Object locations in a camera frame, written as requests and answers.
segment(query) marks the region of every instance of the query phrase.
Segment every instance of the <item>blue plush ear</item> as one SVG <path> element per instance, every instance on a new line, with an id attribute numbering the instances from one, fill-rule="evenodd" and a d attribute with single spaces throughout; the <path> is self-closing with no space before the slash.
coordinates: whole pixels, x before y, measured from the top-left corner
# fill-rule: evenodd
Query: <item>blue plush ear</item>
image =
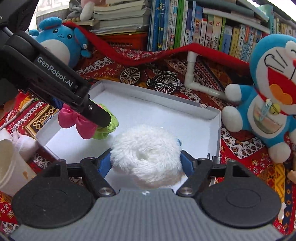
<path id="1" fill-rule="evenodd" d="M 54 28 L 56 26 L 60 26 L 63 23 L 63 20 L 58 17 L 51 17 L 44 19 L 40 22 L 39 28 L 42 30 Z"/>
<path id="2" fill-rule="evenodd" d="M 39 32 L 37 29 L 29 30 L 29 34 L 31 36 L 37 37 L 39 35 Z"/>
<path id="3" fill-rule="evenodd" d="M 81 55 L 85 58 L 90 58 L 91 53 L 86 49 L 87 44 L 88 44 L 87 38 L 84 36 L 84 34 L 78 28 L 74 29 L 74 36 L 75 36 L 75 39 L 80 44 L 80 47 L 83 49 L 83 50 L 81 50 Z"/>

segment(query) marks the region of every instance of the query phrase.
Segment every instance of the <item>gray textured plastic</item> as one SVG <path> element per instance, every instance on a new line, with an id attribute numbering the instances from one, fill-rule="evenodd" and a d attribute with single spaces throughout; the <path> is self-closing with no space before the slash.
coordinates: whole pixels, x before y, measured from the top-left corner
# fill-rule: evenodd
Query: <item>gray textured plastic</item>
<path id="1" fill-rule="evenodd" d="M 71 225 L 57 229 L 21 225 L 11 235 L 15 241 L 273 241 L 280 237 L 272 225 L 246 230 L 218 224 L 192 198 L 178 197 L 168 188 L 121 190 L 114 197 L 99 198 L 86 216 Z"/>

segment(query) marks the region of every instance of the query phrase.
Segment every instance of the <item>doraemon plush toy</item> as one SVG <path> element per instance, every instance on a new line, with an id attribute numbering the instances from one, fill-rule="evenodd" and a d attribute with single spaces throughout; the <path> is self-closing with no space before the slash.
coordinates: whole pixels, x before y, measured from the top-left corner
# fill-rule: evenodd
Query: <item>doraemon plush toy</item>
<path id="1" fill-rule="evenodd" d="M 296 144 L 296 39 L 271 34 L 261 39 L 250 58 L 254 86 L 230 84 L 226 97 L 241 102 L 222 110 L 222 122 L 230 132 L 252 131 L 268 147 L 271 160 L 286 161 L 291 150 L 284 141 L 289 132 Z"/>
<path id="2" fill-rule="evenodd" d="M 35 36 L 35 40 L 47 48 L 58 59 L 70 68 L 75 67 L 80 56 L 89 58 L 87 50 L 88 41 L 78 28 L 71 29 L 62 25 L 62 19 L 51 17 L 40 22 L 42 31 L 30 30 L 29 34 Z"/>

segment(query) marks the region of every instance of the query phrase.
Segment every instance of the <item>white fur ball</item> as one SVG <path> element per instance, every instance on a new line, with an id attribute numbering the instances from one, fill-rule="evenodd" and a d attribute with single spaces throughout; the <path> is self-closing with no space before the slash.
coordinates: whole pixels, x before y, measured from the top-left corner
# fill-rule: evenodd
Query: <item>white fur ball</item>
<path id="1" fill-rule="evenodd" d="M 178 139 L 162 128 L 131 128 L 116 136 L 111 149 L 114 170 L 132 175 L 140 188 L 171 186 L 184 175 Z"/>

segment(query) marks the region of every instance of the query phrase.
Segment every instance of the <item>stack of books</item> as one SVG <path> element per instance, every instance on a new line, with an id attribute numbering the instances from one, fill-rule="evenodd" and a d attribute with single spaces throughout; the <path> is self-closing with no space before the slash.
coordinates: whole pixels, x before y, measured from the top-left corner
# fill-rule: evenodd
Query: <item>stack of books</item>
<path id="1" fill-rule="evenodd" d="M 272 5 L 248 0 L 153 0 L 148 51 L 198 43 L 248 62 L 268 34 L 295 36 L 296 24 Z"/>
<path id="2" fill-rule="evenodd" d="M 106 6 L 95 6 L 91 31 L 97 35 L 147 31 L 150 22 L 151 1 L 125 1 Z"/>

